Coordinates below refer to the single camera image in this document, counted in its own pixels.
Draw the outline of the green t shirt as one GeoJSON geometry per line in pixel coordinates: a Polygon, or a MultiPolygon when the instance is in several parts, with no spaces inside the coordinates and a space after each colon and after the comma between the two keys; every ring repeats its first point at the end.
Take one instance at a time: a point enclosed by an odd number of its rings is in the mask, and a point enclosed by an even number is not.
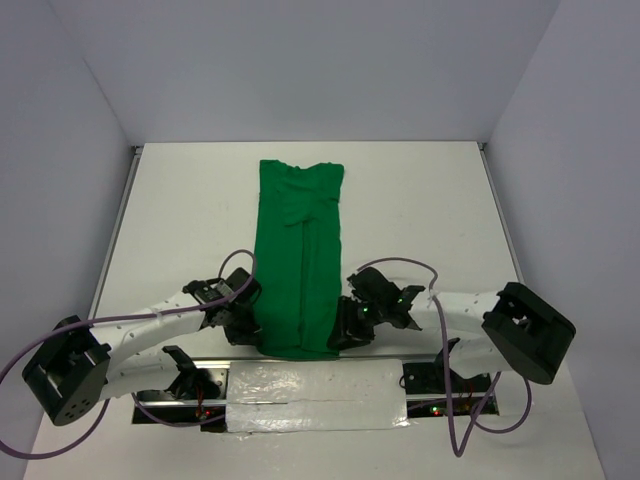
{"type": "Polygon", "coordinates": [[[341,284],[340,164],[309,168],[263,160],[254,254],[262,287],[254,312],[262,354],[337,356],[327,342],[341,284]]]}

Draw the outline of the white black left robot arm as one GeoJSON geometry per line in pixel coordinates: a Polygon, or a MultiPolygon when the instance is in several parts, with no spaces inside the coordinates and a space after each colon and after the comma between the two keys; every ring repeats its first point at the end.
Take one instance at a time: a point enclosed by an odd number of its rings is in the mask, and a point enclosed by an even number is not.
{"type": "Polygon", "coordinates": [[[262,292],[243,268],[227,278],[194,280],[130,320],[80,327],[76,316],[31,357],[22,377],[56,426],[69,425],[97,403],[141,391],[174,399],[219,395],[207,370],[176,344],[180,336],[221,327],[232,345],[255,346],[253,303],[262,292]]]}

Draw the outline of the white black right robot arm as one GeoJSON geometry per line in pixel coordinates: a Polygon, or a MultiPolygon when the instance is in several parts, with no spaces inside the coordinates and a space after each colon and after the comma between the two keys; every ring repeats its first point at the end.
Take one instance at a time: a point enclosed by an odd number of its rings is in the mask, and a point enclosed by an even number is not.
{"type": "Polygon", "coordinates": [[[576,336],[574,324],[529,287],[508,282],[498,291],[436,293],[430,286],[399,287],[367,266],[348,280],[327,340],[333,350],[364,347],[375,329],[438,327],[447,341],[437,354],[437,384],[456,391],[481,374],[513,371],[539,385],[555,380],[576,336]]]}

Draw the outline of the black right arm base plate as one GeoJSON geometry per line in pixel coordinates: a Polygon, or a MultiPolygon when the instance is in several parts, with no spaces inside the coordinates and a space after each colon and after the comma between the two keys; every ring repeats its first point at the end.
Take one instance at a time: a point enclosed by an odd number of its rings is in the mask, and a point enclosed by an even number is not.
{"type": "MultiPolygon", "coordinates": [[[[429,361],[403,360],[398,381],[406,397],[410,419],[442,418],[449,413],[442,369],[429,361]]],[[[469,416],[491,386],[493,378],[480,374],[463,379],[451,374],[452,412],[454,416],[469,416]]]]}

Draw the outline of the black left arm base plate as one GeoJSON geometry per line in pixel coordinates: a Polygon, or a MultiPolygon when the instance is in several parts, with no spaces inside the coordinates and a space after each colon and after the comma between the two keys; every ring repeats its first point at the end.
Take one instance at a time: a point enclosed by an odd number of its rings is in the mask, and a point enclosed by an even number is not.
{"type": "Polygon", "coordinates": [[[140,407],[171,425],[199,426],[202,431],[223,432],[226,428],[228,367],[202,367],[191,360],[177,363],[178,373],[163,390],[136,393],[133,424],[154,424],[140,407]]]}

